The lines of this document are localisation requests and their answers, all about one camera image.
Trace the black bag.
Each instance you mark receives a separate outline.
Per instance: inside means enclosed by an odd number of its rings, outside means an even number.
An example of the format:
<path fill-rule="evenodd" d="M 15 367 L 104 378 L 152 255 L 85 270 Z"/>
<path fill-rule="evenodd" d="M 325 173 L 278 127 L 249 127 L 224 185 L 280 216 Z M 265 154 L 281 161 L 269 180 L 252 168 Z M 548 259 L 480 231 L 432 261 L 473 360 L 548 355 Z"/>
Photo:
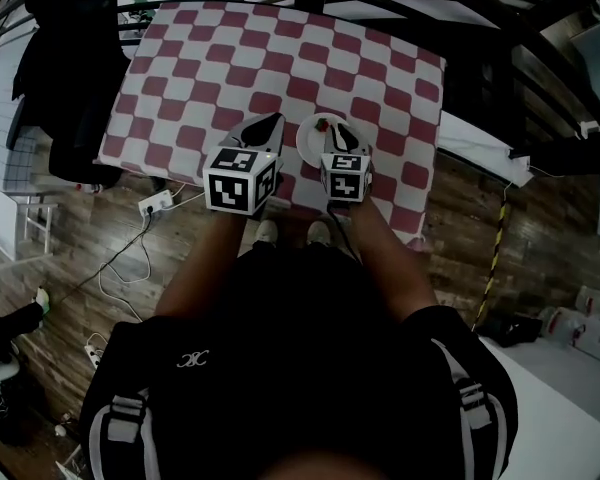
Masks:
<path fill-rule="evenodd" d="M 490 313 L 478 333 L 503 348 L 533 343 L 540 335 L 543 322 L 522 314 Z"/>

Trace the black jacket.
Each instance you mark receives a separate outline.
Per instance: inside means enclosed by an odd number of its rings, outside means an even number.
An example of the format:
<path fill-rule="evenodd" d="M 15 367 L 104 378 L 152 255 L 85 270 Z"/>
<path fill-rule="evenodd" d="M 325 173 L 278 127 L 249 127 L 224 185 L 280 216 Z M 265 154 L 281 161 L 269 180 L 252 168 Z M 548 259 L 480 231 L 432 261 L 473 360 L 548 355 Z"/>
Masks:
<path fill-rule="evenodd" d="M 20 60 L 12 96 L 24 123 L 51 139 L 49 171 L 68 182 L 113 187 L 119 168 L 96 159 L 130 60 L 117 0 L 25 0 L 37 30 Z"/>

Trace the red white checkered tablecloth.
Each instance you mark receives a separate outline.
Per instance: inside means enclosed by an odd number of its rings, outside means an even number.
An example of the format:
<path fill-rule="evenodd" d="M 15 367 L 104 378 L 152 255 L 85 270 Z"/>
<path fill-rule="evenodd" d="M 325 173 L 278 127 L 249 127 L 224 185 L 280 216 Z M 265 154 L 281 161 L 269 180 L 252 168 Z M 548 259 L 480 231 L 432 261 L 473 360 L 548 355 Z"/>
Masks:
<path fill-rule="evenodd" d="M 98 160 L 197 185 L 231 128 L 279 112 L 286 123 L 276 197 L 321 212 L 325 191 L 296 135 L 310 116 L 334 114 L 368 141 L 372 199 L 413 244 L 434 174 L 443 78 L 441 57 L 345 20 L 263 4 L 167 2 L 132 57 Z"/>

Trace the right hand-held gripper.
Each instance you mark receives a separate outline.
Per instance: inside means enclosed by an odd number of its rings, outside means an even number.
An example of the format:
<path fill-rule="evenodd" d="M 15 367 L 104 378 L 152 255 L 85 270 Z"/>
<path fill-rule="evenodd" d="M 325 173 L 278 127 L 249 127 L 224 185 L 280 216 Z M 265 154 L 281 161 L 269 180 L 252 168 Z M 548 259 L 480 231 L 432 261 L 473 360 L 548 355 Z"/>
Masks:
<path fill-rule="evenodd" d="M 324 152 L 321 155 L 321 182 L 327 200 L 338 203 L 360 203 L 371 184 L 371 155 L 367 139 L 356 128 L 343 126 L 343 138 L 338 126 L 329 124 L 325 130 Z"/>

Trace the white plate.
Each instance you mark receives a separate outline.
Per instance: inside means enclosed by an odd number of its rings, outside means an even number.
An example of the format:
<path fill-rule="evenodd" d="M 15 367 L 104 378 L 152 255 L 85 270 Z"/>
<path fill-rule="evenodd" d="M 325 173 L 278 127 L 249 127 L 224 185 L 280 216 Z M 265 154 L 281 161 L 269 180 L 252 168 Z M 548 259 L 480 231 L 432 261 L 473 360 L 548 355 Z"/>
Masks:
<path fill-rule="evenodd" d="M 310 115 L 302 121 L 296 132 L 296 149 L 302 160 L 316 169 L 320 167 L 325 145 L 325 133 L 316 128 L 320 119 L 332 125 L 347 124 L 342 117 L 328 112 Z"/>

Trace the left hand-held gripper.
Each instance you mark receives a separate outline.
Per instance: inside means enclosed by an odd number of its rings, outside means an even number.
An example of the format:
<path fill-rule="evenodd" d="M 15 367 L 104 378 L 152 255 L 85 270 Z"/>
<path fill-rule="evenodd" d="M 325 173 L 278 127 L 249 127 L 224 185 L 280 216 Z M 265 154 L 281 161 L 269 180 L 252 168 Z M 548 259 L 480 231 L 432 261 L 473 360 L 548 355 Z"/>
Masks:
<path fill-rule="evenodd" d="M 256 115 L 211 150 L 203 168 L 208 209 L 253 216 L 275 194 L 285 122 L 279 112 Z"/>

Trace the white red device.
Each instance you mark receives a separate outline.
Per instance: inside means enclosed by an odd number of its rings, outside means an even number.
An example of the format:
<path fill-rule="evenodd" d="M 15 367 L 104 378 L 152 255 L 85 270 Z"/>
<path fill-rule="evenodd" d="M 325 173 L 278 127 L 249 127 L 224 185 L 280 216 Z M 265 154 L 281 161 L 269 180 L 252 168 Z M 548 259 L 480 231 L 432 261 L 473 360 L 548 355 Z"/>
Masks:
<path fill-rule="evenodd" d="M 561 346 L 570 346 L 600 361 L 600 318 L 563 308 L 541 311 L 540 335 Z"/>
<path fill-rule="evenodd" d="M 600 290 L 582 285 L 576 297 L 575 308 L 586 316 L 600 318 Z"/>

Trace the white board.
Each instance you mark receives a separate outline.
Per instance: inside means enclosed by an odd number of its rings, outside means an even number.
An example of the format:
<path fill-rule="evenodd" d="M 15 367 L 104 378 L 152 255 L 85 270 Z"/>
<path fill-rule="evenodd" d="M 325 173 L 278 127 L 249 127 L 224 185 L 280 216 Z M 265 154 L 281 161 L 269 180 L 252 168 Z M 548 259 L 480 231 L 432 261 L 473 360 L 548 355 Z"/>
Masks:
<path fill-rule="evenodd" d="M 438 148 L 505 180 L 523 187 L 532 178 L 527 157 L 512 159 L 511 148 L 480 128 L 446 112 L 441 112 Z"/>

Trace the person's left shoe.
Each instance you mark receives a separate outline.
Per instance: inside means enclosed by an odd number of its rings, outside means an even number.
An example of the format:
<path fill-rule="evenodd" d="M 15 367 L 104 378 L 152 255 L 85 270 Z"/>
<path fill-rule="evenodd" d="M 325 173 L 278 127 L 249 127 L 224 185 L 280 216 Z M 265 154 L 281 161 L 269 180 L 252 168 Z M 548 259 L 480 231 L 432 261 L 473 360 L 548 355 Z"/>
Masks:
<path fill-rule="evenodd" d="M 278 241 L 278 226 L 270 219 L 263 220 L 255 232 L 254 244 L 265 244 L 275 247 Z"/>

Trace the white table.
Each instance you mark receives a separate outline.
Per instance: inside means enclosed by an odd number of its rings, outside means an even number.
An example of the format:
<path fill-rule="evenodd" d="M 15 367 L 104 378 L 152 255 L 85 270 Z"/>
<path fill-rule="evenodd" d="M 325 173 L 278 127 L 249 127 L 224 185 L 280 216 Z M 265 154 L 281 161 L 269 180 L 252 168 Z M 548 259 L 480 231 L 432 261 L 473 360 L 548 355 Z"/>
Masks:
<path fill-rule="evenodd" d="M 502 480 L 600 480 L 600 362 L 538 340 L 503 349 L 519 428 Z"/>

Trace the person's left forearm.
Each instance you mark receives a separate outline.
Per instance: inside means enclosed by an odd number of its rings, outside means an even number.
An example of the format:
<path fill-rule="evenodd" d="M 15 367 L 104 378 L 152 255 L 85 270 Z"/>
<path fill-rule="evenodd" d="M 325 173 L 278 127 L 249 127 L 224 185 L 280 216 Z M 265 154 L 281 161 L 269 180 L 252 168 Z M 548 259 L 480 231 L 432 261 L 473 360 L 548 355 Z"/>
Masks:
<path fill-rule="evenodd" d="M 248 290 L 255 276 L 238 257 L 246 224 L 245 216 L 212 215 L 160 296 L 156 317 L 210 319 Z"/>

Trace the yellow black striped tape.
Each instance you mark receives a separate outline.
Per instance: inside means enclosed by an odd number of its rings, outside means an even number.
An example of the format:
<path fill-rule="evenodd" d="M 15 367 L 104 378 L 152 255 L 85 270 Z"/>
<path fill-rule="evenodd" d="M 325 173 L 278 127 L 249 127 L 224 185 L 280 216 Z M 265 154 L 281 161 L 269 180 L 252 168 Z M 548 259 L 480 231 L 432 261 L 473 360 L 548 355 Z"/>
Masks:
<path fill-rule="evenodd" d="M 483 292 L 483 296 L 477 311 L 477 314 L 474 318 L 474 321 L 472 323 L 471 326 L 471 331 L 475 331 L 481 318 L 482 315 L 485 311 L 486 308 L 486 304 L 487 304 L 487 299 L 489 297 L 489 294 L 491 292 L 491 288 L 493 286 L 493 282 L 494 282 L 494 277 L 495 277 L 495 271 L 498 265 L 498 259 L 499 259 L 499 250 L 500 250 L 500 245 L 502 242 L 502 236 L 503 236 L 503 230 L 504 230 L 504 223 L 505 223 L 505 218 L 506 218 L 506 211 L 507 211 L 507 197 L 505 194 L 503 194 L 503 198 L 502 198 L 502 203 L 500 206 L 500 212 L 499 212 L 499 218 L 498 218 L 498 225 L 497 225 L 497 232 L 496 232 L 496 238 L 495 238 L 495 242 L 494 242 L 494 249 L 493 249 L 493 255 L 492 255 L 492 260 L 491 260 L 491 266 L 490 266 L 490 271 L 489 271 L 489 275 L 487 277 L 487 282 L 486 282 L 486 286 Z"/>

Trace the person's shoe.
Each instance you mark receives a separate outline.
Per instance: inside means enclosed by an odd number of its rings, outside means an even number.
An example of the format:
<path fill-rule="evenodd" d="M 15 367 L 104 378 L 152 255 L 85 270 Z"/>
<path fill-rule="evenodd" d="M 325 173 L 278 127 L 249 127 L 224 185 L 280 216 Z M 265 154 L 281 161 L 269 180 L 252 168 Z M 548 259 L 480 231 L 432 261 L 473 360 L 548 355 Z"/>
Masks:
<path fill-rule="evenodd" d="M 331 245 L 331 232 L 327 224 L 323 221 L 314 221 L 307 230 L 306 243 L 308 245 L 322 245 L 329 247 Z"/>
<path fill-rule="evenodd" d="M 278 226 L 270 219 L 263 220 L 255 232 L 254 244 L 265 244 L 275 247 L 278 241 Z"/>

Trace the person's right forearm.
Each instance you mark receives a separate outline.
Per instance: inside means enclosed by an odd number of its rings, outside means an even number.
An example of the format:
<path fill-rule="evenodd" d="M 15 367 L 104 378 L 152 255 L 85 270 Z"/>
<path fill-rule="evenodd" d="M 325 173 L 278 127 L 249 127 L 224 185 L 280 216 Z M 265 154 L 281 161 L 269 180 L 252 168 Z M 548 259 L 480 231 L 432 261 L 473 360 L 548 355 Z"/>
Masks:
<path fill-rule="evenodd" d="M 418 255 L 393 233 L 367 195 L 349 211 L 351 230 L 362 263 L 385 308 L 399 322 L 438 304 Z"/>

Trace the person's right shoe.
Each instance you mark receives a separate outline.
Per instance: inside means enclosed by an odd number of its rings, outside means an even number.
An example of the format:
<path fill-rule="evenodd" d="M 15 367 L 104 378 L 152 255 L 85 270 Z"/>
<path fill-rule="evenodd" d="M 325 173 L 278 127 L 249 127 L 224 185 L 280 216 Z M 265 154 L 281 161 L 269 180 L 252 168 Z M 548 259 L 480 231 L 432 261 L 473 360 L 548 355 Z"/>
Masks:
<path fill-rule="evenodd" d="M 306 243 L 308 245 L 322 245 L 329 247 L 331 245 L 331 232 L 327 224 L 323 221 L 314 221 L 307 230 Z"/>

